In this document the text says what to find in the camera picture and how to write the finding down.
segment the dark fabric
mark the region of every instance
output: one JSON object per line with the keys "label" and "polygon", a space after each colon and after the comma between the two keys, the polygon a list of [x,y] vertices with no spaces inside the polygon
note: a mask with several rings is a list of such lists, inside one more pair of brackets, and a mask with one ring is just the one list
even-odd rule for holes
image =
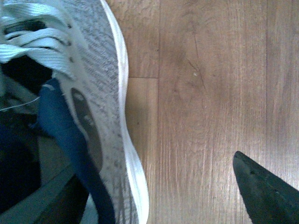
{"label": "dark fabric", "polygon": [[38,95],[42,85],[52,76],[52,70],[48,69],[28,56],[12,59],[6,64],[1,64],[4,75],[26,87]]}
{"label": "dark fabric", "polygon": [[8,128],[0,125],[0,213],[41,186],[38,162]]}
{"label": "dark fabric", "polygon": [[112,200],[106,190],[97,168],[88,154],[86,140],[76,126],[56,79],[40,91],[38,123],[70,158],[77,177],[93,197],[99,215],[99,223],[114,224],[115,215]]}

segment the gray knit sneaker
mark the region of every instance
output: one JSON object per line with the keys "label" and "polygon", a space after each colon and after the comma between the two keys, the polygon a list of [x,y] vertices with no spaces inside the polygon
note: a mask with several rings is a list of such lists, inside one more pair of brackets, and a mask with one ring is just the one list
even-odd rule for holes
{"label": "gray knit sneaker", "polygon": [[[18,27],[35,22],[39,29]],[[116,223],[145,224],[147,183],[125,119],[127,51],[107,3],[5,0],[1,27],[1,63],[26,55],[52,69],[112,199]],[[91,196],[81,223],[98,223]]]}

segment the blue fabric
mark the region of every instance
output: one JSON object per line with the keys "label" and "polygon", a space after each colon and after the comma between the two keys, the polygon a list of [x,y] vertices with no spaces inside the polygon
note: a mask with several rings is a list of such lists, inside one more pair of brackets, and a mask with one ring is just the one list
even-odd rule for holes
{"label": "blue fabric", "polygon": [[45,86],[41,88],[37,121],[45,132],[56,139],[70,158],[77,177],[93,197],[99,224],[114,224],[115,215],[111,198],[88,154],[86,140],[69,112],[59,82],[51,79],[46,84],[54,87],[54,90]]}

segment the shoe upper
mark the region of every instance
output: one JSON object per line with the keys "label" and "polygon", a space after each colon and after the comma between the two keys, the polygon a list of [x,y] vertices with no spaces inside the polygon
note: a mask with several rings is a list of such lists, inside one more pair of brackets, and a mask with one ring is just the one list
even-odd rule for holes
{"label": "shoe upper", "polygon": [[[72,94],[73,90],[86,97],[89,111],[93,113],[88,119],[96,123],[104,149],[99,154],[99,149],[94,146],[89,153],[93,158],[102,157],[101,166],[104,168],[100,169],[99,164],[97,167],[111,195],[117,223],[138,223],[141,217],[143,221],[140,223],[146,223],[148,193],[144,173],[137,153],[129,153],[129,156],[141,169],[139,175],[134,173],[134,169],[138,169],[128,165],[127,159],[125,161],[128,155],[123,150],[124,136],[128,135],[123,127],[126,129],[124,102],[127,81],[120,77],[120,65],[126,63],[127,55],[123,55],[120,61],[118,48],[124,48],[124,52],[125,46],[116,46],[115,38],[120,37],[113,34],[102,3],[89,0],[5,0],[1,9],[0,62],[7,63],[26,55],[51,69],[51,76],[59,80],[71,115],[88,141],[91,126],[82,125],[78,109],[73,104],[76,96]],[[32,21],[38,22],[40,29],[33,30]],[[14,30],[20,24],[29,28]],[[141,189],[135,183],[138,180],[144,186]],[[141,195],[144,195],[144,208],[138,198]],[[83,217],[82,223],[97,222],[93,218],[92,200],[86,207],[89,208],[92,212]]]}

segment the white midsole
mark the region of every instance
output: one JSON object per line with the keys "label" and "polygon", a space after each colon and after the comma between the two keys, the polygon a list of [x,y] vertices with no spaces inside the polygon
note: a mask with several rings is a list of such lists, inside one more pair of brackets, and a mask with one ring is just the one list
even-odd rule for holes
{"label": "white midsole", "polygon": [[109,5],[104,0],[100,0],[109,20],[111,30],[114,37],[118,69],[119,69],[119,102],[120,102],[120,125],[121,134],[124,143],[124,152],[126,166],[128,172],[129,184],[131,187],[134,202],[136,204],[139,224],[146,224],[149,216],[149,193],[146,183],[145,174],[138,157],[138,154],[133,146],[132,140],[128,133],[125,103],[128,86],[128,55],[124,37],[121,29],[114,17]]}

